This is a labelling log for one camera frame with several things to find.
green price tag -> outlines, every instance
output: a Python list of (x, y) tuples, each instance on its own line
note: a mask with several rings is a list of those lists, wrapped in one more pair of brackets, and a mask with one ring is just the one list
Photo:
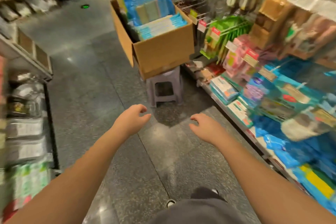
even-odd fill
[(197, 13), (196, 13), (196, 11), (194, 11), (193, 9), (190, 9), (190, 15), (192, 16), (192, 17), (194, 17), (194, 18), (197, 18)]

open cardboard box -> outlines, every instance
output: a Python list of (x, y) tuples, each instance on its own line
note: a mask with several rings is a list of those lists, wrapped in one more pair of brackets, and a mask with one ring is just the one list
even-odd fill
[(189, 56), (195, 52), (193, 23), (177, 6), (175, 6), (175, 10), (187, 21), (187, 25), (134, 43), (118, 16), (120, 14), (118, 2), (111, 1), (114, 27), (120, 44), (131, 66), (134, 67), (134, 62), (137, 63), (143, 79), (148, 79), (186, 63), (190, 60)]

person's left hand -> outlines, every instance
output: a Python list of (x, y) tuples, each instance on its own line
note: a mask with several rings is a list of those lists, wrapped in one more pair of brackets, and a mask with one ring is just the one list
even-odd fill
[(150, 113), (142, 117), (139, 116), (140, 113), (146, 111), (147, 108), (144, 105), (132, 105), (115, 120), (112, 129), (124, 135), (125, 139), (129, 138), (138, 133), (151, 118)]

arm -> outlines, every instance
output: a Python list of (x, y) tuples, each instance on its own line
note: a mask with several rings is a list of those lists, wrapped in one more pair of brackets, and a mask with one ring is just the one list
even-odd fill
[(336, 223), (334, 215), (254, 158), (218, 122), (205, 114), (191, 119), (199, 124), (189, 124), (191, 130), (223, 154), (263, 224)]
[(81, 224), (115, 152), (150, 119), (151, 114), (139, 117), (146, 111), (143, 105), (133, 105), (124, 111), (82, 158), (52, 180), (6, 223)]

person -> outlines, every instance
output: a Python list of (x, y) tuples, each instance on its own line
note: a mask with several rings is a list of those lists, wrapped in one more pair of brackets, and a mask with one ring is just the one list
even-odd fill
[[(125, 110), (76, 163), (52, 180), (7, 224), (80, 224), (118, 148), (151, 118), (143, 105)], [(263, 224), (331, 224), (336, 218), (307, 194), (259, 162), (215, 120), (195, 114), (190, 129), (214, 145), (229, 163)], [(159, 212), (151, 224), (243, 223), (220, 198), (186, 199)]]

